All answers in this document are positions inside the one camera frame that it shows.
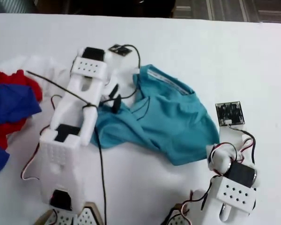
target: robot part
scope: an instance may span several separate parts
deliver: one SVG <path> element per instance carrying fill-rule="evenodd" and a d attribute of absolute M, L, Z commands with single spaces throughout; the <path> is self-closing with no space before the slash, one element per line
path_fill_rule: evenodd
<path fill-rule="evenodd" d="M 53 207 L 79 213 L 84 204 L 81 146 L 87 146 L 97 120 L 97 108 L 102 95 L 116 96 L 117 83 L 110 83 L 114 74 L 111 52 L 101 49 L 80 50 L 74 60 L 67 90 L 91 103 L 66 92 L 51 120 L 50 128 L 40 137 L 42 167 L 40 173 L 43 201 Z"/>

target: white tabletop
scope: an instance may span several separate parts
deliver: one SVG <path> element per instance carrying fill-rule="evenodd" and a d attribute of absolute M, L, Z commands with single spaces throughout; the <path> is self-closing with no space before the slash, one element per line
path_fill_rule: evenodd
<path fill-rule="evenodd" d="M 241 101 L 255 135 L 261 176 L 257 207 L 248 225 L 281 224 L 281 24 L 70 15 L 0 15 L 0 63 L 17 55 L 52 56 L 70 67 L 80 47 L 133 44 L 142 65 L 154 64 L 190 85 L 217 124 L 215 103 Z M 124 65 L 134 67 L 136 55 Z M 37 181 L 20 171 L 52 110 L 37 115 L 9 146 L 0 173 L 0 224 L 32 224 L 48 206 Z M 103 216 L 97 148 L 86 150 L 87 200 Z M 160 224 L 169 209 L 204 188 L 206 162 L 173 166 L 162 155 L 129 143 L 103 152 L 110 225 Z"/>

